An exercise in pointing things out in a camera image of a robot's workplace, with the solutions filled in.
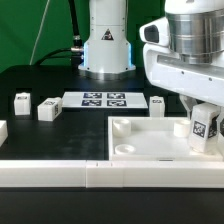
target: white plastic tray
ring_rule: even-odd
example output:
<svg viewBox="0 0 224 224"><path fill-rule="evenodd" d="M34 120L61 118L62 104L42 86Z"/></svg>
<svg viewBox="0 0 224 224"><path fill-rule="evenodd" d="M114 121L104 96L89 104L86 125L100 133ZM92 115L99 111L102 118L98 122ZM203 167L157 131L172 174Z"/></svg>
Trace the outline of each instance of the white plastic tray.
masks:
<svg viewBox="0 0 224 224"><path fill-rule="evenodd" d="M113 134L113 121L127 119L131 122L128 137ZM207 154L198 153L188 146L188 138L174 136L174 122L186 118L109 117L109 160L115 161L223 161L220 149L223 142ZM117 154L115 148L128 145L131 154Z"/></svg>

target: black tabletop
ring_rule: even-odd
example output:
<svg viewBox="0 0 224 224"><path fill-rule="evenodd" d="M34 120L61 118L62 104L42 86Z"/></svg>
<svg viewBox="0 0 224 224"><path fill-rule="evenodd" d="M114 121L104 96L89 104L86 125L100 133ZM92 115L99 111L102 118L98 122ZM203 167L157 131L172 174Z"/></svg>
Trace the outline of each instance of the black tabletop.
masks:
<svg viewBox="0 0 224 224"><path fill-rule="evenodd" d="M108 116L148 116L147 110L65 109L54 122L37 119L37 106L65 91L142 92L163 96L167 116L186 116L175 93L153 87L143 69L119 81L80 77L70 67L15 66L0 75L0 120L9 137L0 160L107 160ZM15 116L16 93L29 92L31 116ZM1 188L0 223L223 223L223 189Z"/></svg>
<svg viewBox="0 0 224 224"><path fill-rule="evenodd" d="M37 106L65 91L141 92L147 102L150 95L167 100L170 94L172 99L172 93L149 84L143 69L123 80L100 81L81 77L70 67L12 67L0 76L0 119L7 120L9 134L0 159L107 160L108 116L148 116L147 109L64 109L54 122L38 121ZM15 94L21 92L31 93L30 116L14 115Z"/></svg>

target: small white block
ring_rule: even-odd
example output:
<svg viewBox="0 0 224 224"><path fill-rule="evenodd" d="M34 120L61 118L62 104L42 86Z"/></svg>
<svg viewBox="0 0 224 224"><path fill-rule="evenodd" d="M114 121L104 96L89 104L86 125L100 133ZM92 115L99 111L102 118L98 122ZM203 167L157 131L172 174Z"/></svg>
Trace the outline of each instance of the small white block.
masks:
<svg viewBox="0 0 224 224"><path fill-rule="evenodd" d="M150 117L164 117L165 103L163 97L150 97L149 113Z"/></svg>
<svg viewBox="0 0 224 224"><path fill-rule="evenodd" d="M38 106L38 120L53 121L62 112L62 99L48 98Z"/></svg>
<svg viewBox="0 0 224 224"><path fill-rule="evenodd" d="M15 115L30 115L30 93L18 93L14 100Z"/></svg>
<svg viewBox="0 0 224 224"><path fill-rule="evenodd" d="M189 146L200 153L216 149L217 130L213 127L213 119L220 114L220 107L210 103L202 103L193 107Z"/></svg>
<svg viewBox="0 0 224 224"><path fill-rule="evenodd" d="M6 121L0 121L0 147L8 137Z"/></svg>

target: green wall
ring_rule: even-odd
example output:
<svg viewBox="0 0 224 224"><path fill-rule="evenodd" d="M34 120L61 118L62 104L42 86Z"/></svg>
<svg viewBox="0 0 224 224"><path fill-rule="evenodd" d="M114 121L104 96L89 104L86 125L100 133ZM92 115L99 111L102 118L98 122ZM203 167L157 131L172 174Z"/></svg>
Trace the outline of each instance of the green wall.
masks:
<svg viewBox="0 0 224 224"><path fill-rule="evenodd" d="M161 17L165 0L129 0L128 36L133 62L143 66L138 30ZM47 0L0 0L0 72L13 65L29 64ZM75 0L82 39L89 36L89 0ZM72 46L72 26L67 0L51 0L34 62L45 54ZM45 64L65 64L67 59Z"/></svg>

